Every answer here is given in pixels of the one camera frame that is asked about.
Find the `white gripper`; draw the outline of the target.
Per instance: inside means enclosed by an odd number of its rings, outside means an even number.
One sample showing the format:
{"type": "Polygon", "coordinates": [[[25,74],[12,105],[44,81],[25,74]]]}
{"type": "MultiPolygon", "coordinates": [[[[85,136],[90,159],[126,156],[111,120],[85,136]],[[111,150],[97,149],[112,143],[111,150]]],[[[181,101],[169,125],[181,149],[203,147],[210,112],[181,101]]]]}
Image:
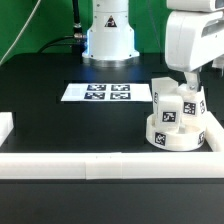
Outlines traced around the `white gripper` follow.
{"type": "Polygon", "coordinates": [[[199,91],[201,80],[197,68],[212,60],[213,69],[224,70],[224,12],[173,11],[166,26],[167,66],[185,72],[188,88],[199,91]]]}

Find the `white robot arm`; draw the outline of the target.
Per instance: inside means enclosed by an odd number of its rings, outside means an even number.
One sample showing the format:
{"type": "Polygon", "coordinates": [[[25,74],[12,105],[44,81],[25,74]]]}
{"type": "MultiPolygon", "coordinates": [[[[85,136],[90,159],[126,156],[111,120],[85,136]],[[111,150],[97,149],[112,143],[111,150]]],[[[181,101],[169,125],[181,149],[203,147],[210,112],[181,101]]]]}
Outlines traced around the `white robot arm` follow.
{"type": "MultiPolygon", "coordinates": [[[[93,23],[87,31],[83,61],[119,67],[139,57],[128,21],[129,0],[92,0],[93,23]]],[[[224,74],[224,0],[166,0],[171,10],[165,34],[167,66],[185,74],[190,88],[200,86],[199,72],[211,63],[224,74]]]]}

